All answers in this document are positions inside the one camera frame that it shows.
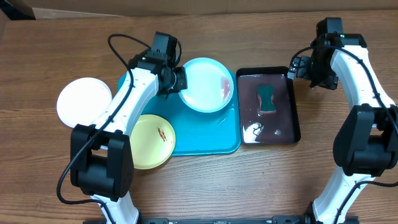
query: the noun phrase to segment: cardboard box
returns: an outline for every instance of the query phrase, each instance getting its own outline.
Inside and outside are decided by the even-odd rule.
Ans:
[[[6,30],[7,21],[9,21],[8,17],[5,15],[5,13],[2,12],[2,10],[0,10],[0,42],[4,31]]]
[[[75,12],[57,9],[32,8],[36,19],[70,19],[70,18],[98,18],[114,16],[110,14],[98,14],[90,12]]]
[[[396,0],[24,0],[30,7],[119,16],[398,9]]]

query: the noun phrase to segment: wood grain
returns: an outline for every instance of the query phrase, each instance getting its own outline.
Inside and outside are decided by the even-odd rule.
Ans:
[[[108,35],[129,34],[151,43],[155,31],[170,33],[182,43],[182,63],[211,57],[236,71],[288,65],[326,16],[340,16],[345,32],[364,35],[379,81],[398,101],[398,11],[9,22],[0,45],[0,222],[81,223],[102,217],[97,205],[57,200],[71,129],[58,119],[55,104],[62,88],[80,77],[104,80],[115,93],[125,68],[108,48]],[[130,40],[114,44],[126,59],[143,49]],[[308,85],[294,83],[302,132],[298,144],[173,157],[159,170],[136,172],[131,186],[136,207],[144,217],[172,219],[301,214],[333,172],[331,147],[348,115],[341,86],[330,91]],[[379,178],[396,179],[396,170]],[[86,198],[68,181],[62,190],[66,198]],[[369,186],[349,213],[362,223],[396,223],[397,201],[397,189]]]

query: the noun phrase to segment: plate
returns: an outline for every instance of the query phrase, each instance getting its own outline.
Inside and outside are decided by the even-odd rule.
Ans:
[[[112,101],[109,87],[96,78],[79,78],[69,83],[57,100],[61,121],[74,128],[76,124],[90,125]]]
[[[141,115],[132,130],[130,145],[134,168],[155,168],[163,164],[173,153],[174,129],[160,116]]]
[[[213,113],[231,101],[234,83],[223,64],[202,57],[190,60],[184,68],[188,88],[178,94],[187,106],[202,113]]]

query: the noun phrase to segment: black base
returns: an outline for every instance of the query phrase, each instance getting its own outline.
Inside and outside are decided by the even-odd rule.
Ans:
[[[168,220],[166,218],[143,219],[140,224],[321,224],[311,223],[309,218],[300,215],[276,215],[258,219],[219,219],[219,220]],[[344,224],[359,224],[358,217],[347,217]]]

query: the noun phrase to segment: yellow plate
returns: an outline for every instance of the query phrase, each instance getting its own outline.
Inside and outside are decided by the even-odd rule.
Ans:
[[[155,168],[163,164],[174,150],[174,129],[160,116],[141,115],[132,130],[130,145],[134,168]]]

